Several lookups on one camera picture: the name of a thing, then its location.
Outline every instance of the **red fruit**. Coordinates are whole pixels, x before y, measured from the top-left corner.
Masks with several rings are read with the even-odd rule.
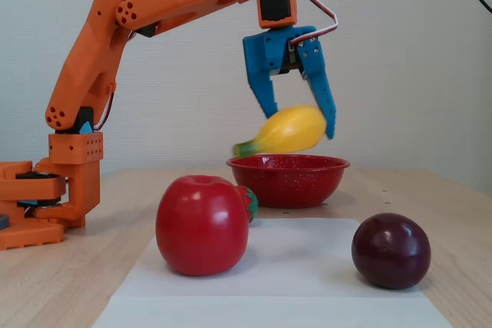
[[[424,230],[400,214],[382,213],[364,221],[352,240],[357,270],[376,286],[399,290],[419,283],[431,265]]]
[[[250,191],[223,178],[180,177],[159,204],[159,251],[174,270],[188,276],[230,270],[246,250],[249,221],[257,211]]]

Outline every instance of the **green stem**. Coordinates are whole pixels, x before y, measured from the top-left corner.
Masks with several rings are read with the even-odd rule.
[[[254,140],[242,142],[234,146],[235,157],[249,157],[258,152],[256,142]]]

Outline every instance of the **dark red plum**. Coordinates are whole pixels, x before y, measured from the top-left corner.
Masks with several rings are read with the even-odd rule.
[[[401,290],[418,284],[431,265],[431,246],[424,230],[400,214],[366,219],[352,240],[352,260],[371,284]]]

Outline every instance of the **paper sheet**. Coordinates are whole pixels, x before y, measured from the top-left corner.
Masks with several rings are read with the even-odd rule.
[[[155,238],[95,327],[450,327],[419,291],[370,286],[351,259],[348,219],[257,219],[235,268],[183,277]]]

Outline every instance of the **table surface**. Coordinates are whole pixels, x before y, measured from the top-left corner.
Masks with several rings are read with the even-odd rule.
[[[61,244],[0,252],[0,327],[89,327],[148,245],[158,202],[186,174],[233,181],[228,167],[121,171],[101,181],[101,203]],[[419,287],[455,327],[492,326],[492,197],[426,171],[348,168],[322,207],[262,208],[259,217],[380,212],[417,221],[432,263]]]

